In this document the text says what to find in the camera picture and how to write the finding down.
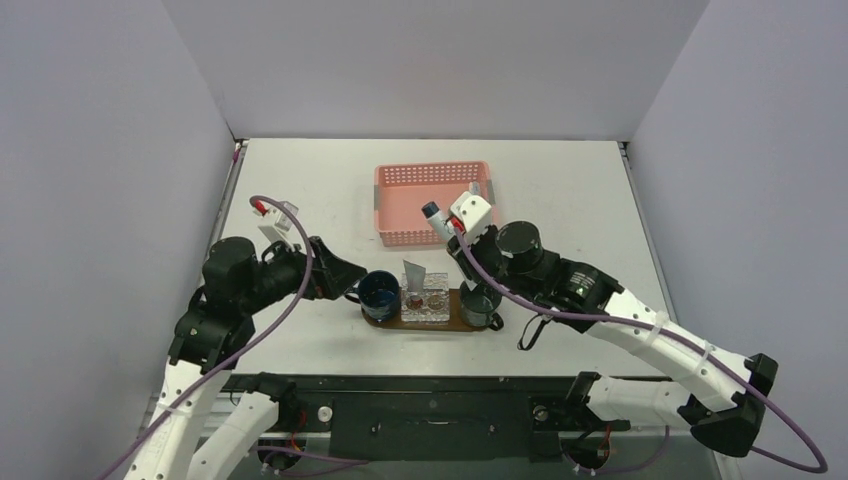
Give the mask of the dark blue mug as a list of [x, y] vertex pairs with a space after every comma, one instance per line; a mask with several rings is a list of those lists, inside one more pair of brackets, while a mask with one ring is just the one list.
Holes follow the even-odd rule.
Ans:
[[384, 270], [369, 272], [344, 294], [344, 298], [358, 304], [361, 311], [376, 322], [391, 320], [401, 309], [399, 281]]

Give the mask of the dark green mug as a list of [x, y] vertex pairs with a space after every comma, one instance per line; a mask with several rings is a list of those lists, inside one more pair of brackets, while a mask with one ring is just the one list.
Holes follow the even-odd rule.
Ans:
[[500, 292], [489, 286], [477, 285], [471, 289], [463, 283], [459, 289], [461, 320], [473, 328], [502, 330], [504, 321], [498, 313], [502, 298]]

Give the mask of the red cap toothpaste tube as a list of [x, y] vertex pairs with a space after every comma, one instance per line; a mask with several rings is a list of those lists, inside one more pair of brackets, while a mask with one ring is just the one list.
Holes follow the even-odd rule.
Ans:
[[424, 304], [423, 292], [426, 268], [408, 260], [403, 261], [403, 266], [407, 292], [405, 306], [410, 311], [419, 310]]

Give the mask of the brown oval wooden tray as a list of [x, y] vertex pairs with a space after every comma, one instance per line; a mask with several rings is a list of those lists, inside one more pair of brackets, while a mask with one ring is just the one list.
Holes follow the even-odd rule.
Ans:
[[459, 333], [483, 332], [488, 330], [487, 326], [476, 327], [466, 324], [462, 319], [461, 310], [458, 307], [452, 307], [450, 310], [450, 316], [448, 321], [441, 323], [405, 322], [402, 320], [400, 314], [396, 315], [392, 319], [378, 322], [377, 320], [367, 315], [364, 310], [360, 310], [360, 314], [367, 324], [372, 327], [384, 330], [436, 331]]

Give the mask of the dark cap toothpaste tube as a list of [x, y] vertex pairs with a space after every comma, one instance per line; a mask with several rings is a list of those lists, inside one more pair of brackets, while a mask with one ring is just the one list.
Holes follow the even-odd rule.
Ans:
[[421, 211], [427, 223], [441, 241], [445, 244], [449, 243], [455, 236], [449, 216], [433, 201], [425, 204]]

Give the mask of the pink perforated plastic basket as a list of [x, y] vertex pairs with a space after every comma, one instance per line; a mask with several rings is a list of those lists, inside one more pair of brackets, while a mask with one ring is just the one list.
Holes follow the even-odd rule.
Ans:
[[430, 201], [443, 210], [465, 191], [470, 182], [481, 185], [482, 197], [495, 203], [489, 165], [484, 161], [380, 165], [374, 185], [380, 187], [380, 208], [374, 226], [385, 247], [428, 247], [441, 239], [431, 229], [421, 208]]

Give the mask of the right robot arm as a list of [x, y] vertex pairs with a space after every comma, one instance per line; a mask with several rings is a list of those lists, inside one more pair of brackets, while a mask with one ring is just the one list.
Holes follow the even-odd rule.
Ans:
[[775, 359], [732, 352], [684, 329], [606, 272], [544, 248], [532, 223], [467, 232], [451, 219], [437, 230], [475, 292], [615, 345], [664, 375], [647, 381], [581, 373], [563, 402], [572, 424], [662, 425], [686, 429], [726, 456], [754, 451], [779, 368]]

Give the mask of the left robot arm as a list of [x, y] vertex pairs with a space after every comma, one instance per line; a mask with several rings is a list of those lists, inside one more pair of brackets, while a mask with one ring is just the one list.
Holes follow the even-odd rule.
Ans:
[[364, 278], [364, 267], [334, 255], [314, 236], [311, 252], [284, 241], [261, 256], [244, 237], [216, 242], [202, 285], [177, 321], [150, 434], [129, 464], [129, 479], [225, 479], [259, 437], [300, 417], [295, 385], [259, 374], [246, 396], [207, 439], [201, 437], [218, 394], [255, 335], [254, 314], [287, 296], [336, 300]]

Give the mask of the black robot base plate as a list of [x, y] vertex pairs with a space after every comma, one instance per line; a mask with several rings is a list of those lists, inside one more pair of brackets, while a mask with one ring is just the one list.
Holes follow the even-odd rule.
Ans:
[[571, 377], [279, 375], [279, 418], [260, 437], [369, 461], [556, 461], [564, 440], [626, 431], [569, 400]]

